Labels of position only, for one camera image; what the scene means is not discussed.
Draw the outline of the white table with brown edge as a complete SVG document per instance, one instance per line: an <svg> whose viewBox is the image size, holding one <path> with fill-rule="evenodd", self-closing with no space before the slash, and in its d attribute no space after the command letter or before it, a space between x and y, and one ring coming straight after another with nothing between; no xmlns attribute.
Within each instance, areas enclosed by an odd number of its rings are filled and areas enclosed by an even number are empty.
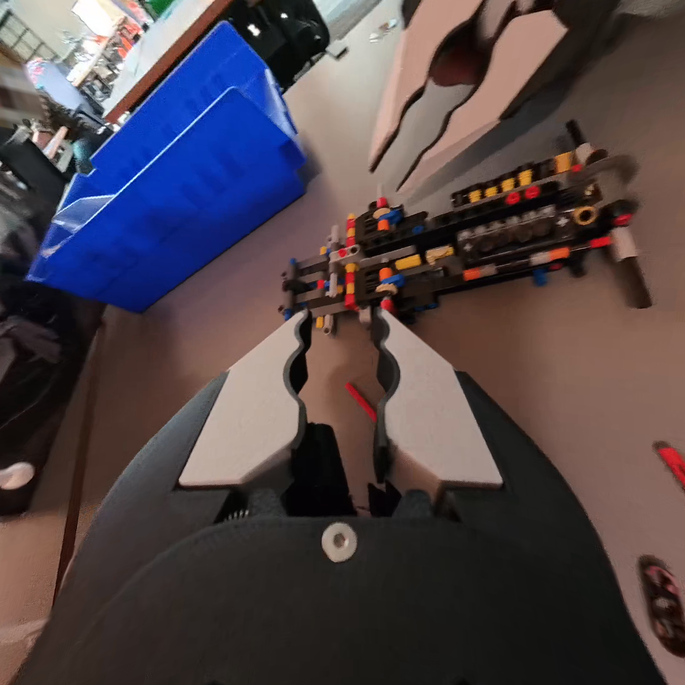
<svg viewBox="0 0 685 685"><path fill-rule="evenodd" d="M107 122L118 123L222 20L232 1L174 1L124 59L110 97L103 103Z"/></svg>

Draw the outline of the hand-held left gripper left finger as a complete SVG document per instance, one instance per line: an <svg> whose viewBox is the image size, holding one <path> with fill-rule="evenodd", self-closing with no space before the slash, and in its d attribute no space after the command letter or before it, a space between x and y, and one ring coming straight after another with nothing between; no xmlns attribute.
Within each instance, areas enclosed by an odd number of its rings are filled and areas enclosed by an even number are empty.
<svg viewBox="0 0 685 685"><path fill-rule="evenodd" d="M227 371L179 476L181 487L288 487L308 423L311 313L293 314Z"/></svg>

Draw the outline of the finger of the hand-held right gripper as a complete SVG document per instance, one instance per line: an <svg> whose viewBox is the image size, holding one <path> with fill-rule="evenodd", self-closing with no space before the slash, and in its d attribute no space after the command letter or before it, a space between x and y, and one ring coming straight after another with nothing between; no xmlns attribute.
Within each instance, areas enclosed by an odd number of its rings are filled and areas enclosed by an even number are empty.
<svg viewBox="0 0 685 685"><path fill-rule="evenodd" d="M414 13L395 52L381 97L369 154L375 171L412 104L431 81L441 87L475 86L482 75L478 13Z"/></svg>
<svg viewBox="0 0 685 685"><path fill-rule="evenodd" d="M567 33L552 10L512 19L494 43L484 79L450 115L445 132L417 160L398 192L415 192L429 178L493 130Z"/></svg>

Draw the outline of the red lego axle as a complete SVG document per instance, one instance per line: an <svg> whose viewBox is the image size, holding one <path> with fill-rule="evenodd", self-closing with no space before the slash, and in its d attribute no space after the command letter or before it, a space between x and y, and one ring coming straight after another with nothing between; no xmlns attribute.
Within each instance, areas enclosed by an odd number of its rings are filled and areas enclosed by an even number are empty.
<svg viewBox="0 0 685 685"><path fill-rule="evenodd" d="M345 389L349 395L355 400L356 404L365 412L370 420L375 424L377 422L377 412L375 407L367 398L358 390L358 388L351 382L345 384Z"/></svg>

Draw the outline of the black and red lego piece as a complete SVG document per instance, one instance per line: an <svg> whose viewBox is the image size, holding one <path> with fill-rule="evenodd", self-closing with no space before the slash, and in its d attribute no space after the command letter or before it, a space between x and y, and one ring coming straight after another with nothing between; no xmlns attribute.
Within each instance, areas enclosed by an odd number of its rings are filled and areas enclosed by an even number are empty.
<svg viewBox="0 0 685 685"><path fill-rule="evenodd" d="M653 632L670 654L683 658L684 600L677 578L652 555L639 558L638 575Z"/></svg>

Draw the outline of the cluttered storage shelves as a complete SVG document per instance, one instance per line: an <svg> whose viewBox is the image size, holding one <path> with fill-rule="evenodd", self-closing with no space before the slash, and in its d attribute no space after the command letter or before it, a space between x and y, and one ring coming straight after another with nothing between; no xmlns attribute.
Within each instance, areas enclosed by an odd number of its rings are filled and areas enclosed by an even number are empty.
<svg viewBox="0 0 685 685"><path fill-rule="evenodd" d="M1 57L67 109L102 115L126 56L156 17L153 1L2 1Z"/></svg>

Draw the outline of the blue plastic storage bin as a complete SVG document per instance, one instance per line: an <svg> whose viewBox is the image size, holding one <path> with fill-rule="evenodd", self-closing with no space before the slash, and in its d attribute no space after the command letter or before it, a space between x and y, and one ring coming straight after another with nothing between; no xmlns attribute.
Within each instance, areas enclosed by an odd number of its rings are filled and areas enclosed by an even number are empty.
<svg viewBox="0 0 685 685"><path fill-rule="evenodd" d="M60 210L25 280L143 313L302 197L304 161L230 87L120 190Z"/></svg>
<svg viewBox="0 0 685 685"><path fill-rule="evenodd" d="M229 88L296 138L275 76L233 26L221 21L92 155L93 168L113 171L128 160L136 168L145 166Z"/></svg>

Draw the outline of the black technic lego assembly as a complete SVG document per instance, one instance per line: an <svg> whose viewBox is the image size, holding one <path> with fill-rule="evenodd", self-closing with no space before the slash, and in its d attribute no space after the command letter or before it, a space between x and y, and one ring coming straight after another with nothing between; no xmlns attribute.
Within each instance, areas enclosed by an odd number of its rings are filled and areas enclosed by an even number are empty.
<svg viewBox="0 0 685 685"><path fill-rule="evenodd" d="M528 277L544 286L564 269L581 278L597 251L616 265L630 305L650 308L630 230L635 161L590 143L575 119L565 128L570 150L458 190L440 215L408 214L385 197L350 214L318 255L290 259L279 314L287 321L307 310L330 336L345 313L367 328L376 310L411 323L450 293Z"/></svg>

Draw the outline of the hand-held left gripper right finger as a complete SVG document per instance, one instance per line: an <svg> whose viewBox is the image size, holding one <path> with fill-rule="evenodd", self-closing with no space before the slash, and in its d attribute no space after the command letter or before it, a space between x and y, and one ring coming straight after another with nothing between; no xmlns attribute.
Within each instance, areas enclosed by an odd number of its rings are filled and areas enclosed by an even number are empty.
<svg viewBox="0 0 685 685"><path fill-rule="evenodd" d="M448 488L499 490L503 477L457 370L387 310L377 310L373 466L378 484L439 501Z"/></svg>

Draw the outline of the black office chair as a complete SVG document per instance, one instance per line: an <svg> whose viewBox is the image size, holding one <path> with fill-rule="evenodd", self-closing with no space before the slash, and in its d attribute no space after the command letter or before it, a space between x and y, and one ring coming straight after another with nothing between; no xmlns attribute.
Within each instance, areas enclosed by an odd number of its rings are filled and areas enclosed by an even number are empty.
<svg viewBox="0 0 685 685"><path fill-rule="evenodd" d="M331 46L314 1L231 1L224 18L267 64L282 92Z"/></svg>

